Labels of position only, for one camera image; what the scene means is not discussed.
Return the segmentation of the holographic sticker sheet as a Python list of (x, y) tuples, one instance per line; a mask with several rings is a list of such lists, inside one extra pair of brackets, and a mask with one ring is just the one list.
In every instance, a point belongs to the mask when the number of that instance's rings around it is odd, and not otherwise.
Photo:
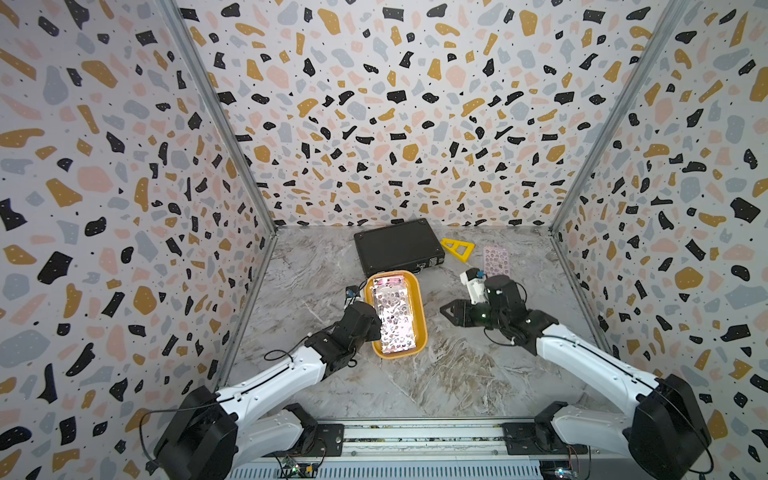
[(414, 350), (417, 346), (413, 326), (410, 291), (403, 274), (389, 274), (373, 280), (373, 306), (381, 319), (380, 350), (392, 357)]

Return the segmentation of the pink sticker sheet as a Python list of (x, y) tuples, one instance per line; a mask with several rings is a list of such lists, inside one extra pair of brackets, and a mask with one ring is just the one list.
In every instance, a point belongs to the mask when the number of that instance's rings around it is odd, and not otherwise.
[(487, 277), (509, 276), (511, 263), (508, 250), (501, 246), (485, 246), (483, 249), (483, 268)]

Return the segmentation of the yellow storage tray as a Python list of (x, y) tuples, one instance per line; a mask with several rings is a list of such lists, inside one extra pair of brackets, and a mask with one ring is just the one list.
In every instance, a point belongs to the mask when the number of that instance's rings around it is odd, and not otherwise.
[(381, 320), (380, 339), (373, 342), (377, 356), (395, 360), (416, 355), (425, 348), (426, 316), (419, 282), (413, 273), (399, 270), (371, 276), (364, 299)]

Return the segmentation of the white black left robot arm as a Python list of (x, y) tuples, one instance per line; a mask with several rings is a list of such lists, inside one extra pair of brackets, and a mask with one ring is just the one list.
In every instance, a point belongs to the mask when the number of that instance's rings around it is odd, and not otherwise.
[(380, 329), (375, 309), (354, 301), (339, 321), (301, 340), (271, 368), (216, 392), (191, 391), (146, 454), (148, 468), (171, 479), (224, 479), (257, 458), (312, 452), (321, 445), (319, 424), (289, 398), (349, 367), (364, 344), (379, 340)]

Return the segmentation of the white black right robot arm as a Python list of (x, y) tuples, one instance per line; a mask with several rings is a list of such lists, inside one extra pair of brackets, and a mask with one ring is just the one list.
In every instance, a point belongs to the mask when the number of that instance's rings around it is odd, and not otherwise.
[(440, 308), (454, 326), (497, 331), (504, 346), (519, 347), (576, 376), (616, 407), (589, 410), (554, 401), (533, 420), (530, 442), (542, 453), (583, 445), (629, 457), (654, 479), (682, 479), (712, 443), (692, 387), (681, 377), (658, 377), (590, 344), (542, 310), (506, 275), (470, 269), (461, 276), (466, 299)]

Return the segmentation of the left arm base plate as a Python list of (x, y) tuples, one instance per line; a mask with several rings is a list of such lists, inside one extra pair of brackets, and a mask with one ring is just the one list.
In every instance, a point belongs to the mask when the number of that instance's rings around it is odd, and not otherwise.
[(343, 451), (345, 426), (341, 423), (321, 423), (303, 432), (290, 448), (276, 450), (272, 455), (303, 457), (340, 457)]

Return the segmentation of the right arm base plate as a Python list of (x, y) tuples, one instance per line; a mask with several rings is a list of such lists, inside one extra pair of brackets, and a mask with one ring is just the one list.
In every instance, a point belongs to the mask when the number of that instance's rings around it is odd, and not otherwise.
[(501, 425), (502, 440), (507, 454), (514, 455), (565, 455), (587, 453), (587, 447), (564, 443), (549, 423), (506, 422)]

